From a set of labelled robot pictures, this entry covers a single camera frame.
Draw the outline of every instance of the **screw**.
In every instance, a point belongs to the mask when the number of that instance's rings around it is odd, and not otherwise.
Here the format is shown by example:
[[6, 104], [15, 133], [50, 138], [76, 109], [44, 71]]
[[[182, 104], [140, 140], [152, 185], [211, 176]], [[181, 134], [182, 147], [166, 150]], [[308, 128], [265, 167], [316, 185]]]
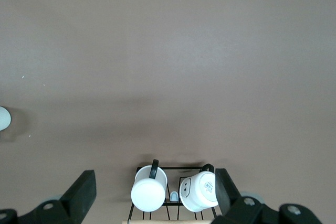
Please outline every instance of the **screw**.
[[48, 210], [48, 209], [53, 208], [53, 207], [54, 207], [53, 203], [48, 203], [48, 204], [44, 205], [43, 210]]
[[290, 211], [294, 215], [300, 215], [301, 214], [299, 208], [297, 208], [296, 206], [288, 206], [287, 209], [288, 209], [288, 211]]
[[5, 212], [3, 212], [2, 214], [0, 214], [0, 220], [3, 220], [7, 217], [7, 214]]
[[244, 199], [245, 204], [249, 205], [249, 206], [254, 206], [256, 203], [254, 202], [254, 200], [252, 200], [251, 198], [245, 198]]

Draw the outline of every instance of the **mug handle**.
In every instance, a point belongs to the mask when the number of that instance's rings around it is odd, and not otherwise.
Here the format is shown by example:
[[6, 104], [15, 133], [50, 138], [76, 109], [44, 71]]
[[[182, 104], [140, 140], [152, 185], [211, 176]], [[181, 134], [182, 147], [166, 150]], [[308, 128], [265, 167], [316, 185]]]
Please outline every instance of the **mug handle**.
[[211, 173], [215, 173], [215, 168], [214, 168], [214, 166], [212, 165], [212, 164], [206, 164], [206, 165], [204, 165], [202, 168], [201, 168], [201, 170], [199, 170], [200, 172], [204, 172], [204, 171], [206, 171], [207, 169], [209, 169], [209, 172], [211, 172]]
[[151, 172], [149, 173], [149, 178], [155, 179], [156, 172], [158, 171], [159, 161], [157, 159], [153, 159], [153, 164], [151, 168]]

